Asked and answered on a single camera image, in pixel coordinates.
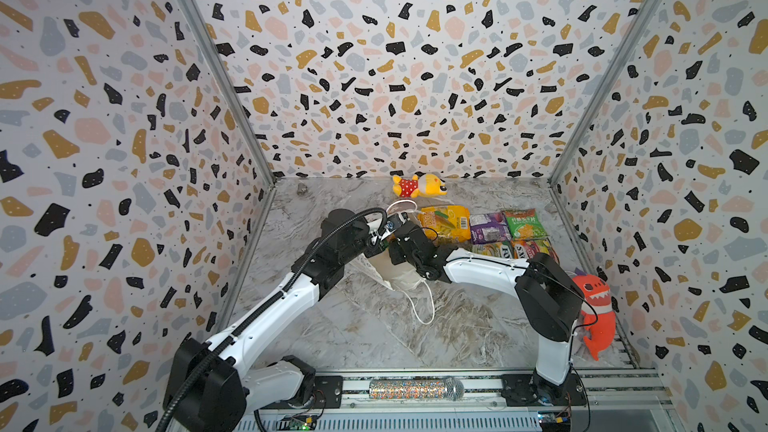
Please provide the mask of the white printed paper bag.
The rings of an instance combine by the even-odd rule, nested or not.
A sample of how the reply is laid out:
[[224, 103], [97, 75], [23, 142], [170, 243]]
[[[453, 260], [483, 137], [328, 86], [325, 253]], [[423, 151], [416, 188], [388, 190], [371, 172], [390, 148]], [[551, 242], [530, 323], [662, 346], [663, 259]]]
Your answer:
[[[365, 254], [358, 256], [353, 260], [355, 266], [359, 266], [362, 272], [369, 278], [373, 279], [379, 285], [385, 288], [402, 293], [409, 301], [412, 312], [416, 320], [422, 325], [430, 325], [435, 318], [435, 303], [432, 294], [432, 289], [427, 284], [427, 280], [421, 277], [416, 268], [408, 263], [394, 266], [389, 257], [388, 246], [397, 237], [395, 233], [387, 239], [381, 241], [378, 248], [375, 250], [371, 257], [367, 257]], [[411, 293], [415, 291], [420, 285], [423, 285], [428, 294], [428, 300], [431, 307], [431, 316], [424, 320], [417, 311], [416, 302]]]

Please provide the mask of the yellow lemon candy bag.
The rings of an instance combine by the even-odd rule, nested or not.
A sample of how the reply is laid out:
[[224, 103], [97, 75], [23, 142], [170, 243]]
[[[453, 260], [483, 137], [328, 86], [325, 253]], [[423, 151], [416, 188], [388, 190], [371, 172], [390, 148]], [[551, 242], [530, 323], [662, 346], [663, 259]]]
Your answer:
[[469, 209], [458, 205], [430, 206], [418, 211], [417, 217], [428, 238], [439, 244], [461, 244], [471, 241]]

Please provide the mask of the purple snack packet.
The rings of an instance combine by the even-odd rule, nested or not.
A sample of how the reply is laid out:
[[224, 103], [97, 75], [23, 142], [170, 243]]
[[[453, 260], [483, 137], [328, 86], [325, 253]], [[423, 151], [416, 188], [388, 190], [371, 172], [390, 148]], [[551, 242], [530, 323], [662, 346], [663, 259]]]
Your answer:
[[510, 229], [502, 212], [471, 215], [470, 234], [471, 242], [477, 245], [512, 240]]

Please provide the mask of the green corn chips bag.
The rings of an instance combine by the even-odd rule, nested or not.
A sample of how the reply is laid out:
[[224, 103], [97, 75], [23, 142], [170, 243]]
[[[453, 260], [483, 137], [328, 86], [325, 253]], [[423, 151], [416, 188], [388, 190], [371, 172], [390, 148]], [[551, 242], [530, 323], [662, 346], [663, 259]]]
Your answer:
[[502, 212], [513, 240], [547, 237], [547, 231], [535, 209], [511, 209]]

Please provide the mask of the Fox's fruits candy bag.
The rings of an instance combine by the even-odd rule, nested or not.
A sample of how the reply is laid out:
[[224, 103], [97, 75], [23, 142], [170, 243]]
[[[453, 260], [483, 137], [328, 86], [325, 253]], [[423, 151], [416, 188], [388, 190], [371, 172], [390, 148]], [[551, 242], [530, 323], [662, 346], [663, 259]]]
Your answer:
[[530, 259], [539, 253], [549, 255], [557, 263], [560, 262], [553, 245], [548, 238], [515, 240], [511, 246], [517, 259]]

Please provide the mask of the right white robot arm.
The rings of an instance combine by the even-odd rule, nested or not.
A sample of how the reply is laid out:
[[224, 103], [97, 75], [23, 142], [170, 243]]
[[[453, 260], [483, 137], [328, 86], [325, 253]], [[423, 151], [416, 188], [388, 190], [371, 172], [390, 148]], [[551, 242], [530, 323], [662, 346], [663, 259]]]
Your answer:
[[559, 263], [545, 253], [504, 259], [472, 253], [453, 244], [437, 245], [411, 221], [383, 227], [393, 234], [394, 264], [407, 262], [427, 281], [469, 284], [516, 298], [538, 334], [531, 393], [554, 399], [565, 392], [572, 370], [572, 338], [585, 297]]

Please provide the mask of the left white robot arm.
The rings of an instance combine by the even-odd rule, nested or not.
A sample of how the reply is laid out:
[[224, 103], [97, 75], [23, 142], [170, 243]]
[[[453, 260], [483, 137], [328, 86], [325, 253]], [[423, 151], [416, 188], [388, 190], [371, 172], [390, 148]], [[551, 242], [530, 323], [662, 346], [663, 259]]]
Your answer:
[[389, 234], [382, 208], [332, 211], [271, 294], [205, 341], [184, 340], [176, 350], [156, 428], [178, 423], [189, 431], [232, 431], [257, 401], [243, 380], [269, 345], [342, 278], [344, 267], [372, 252]]

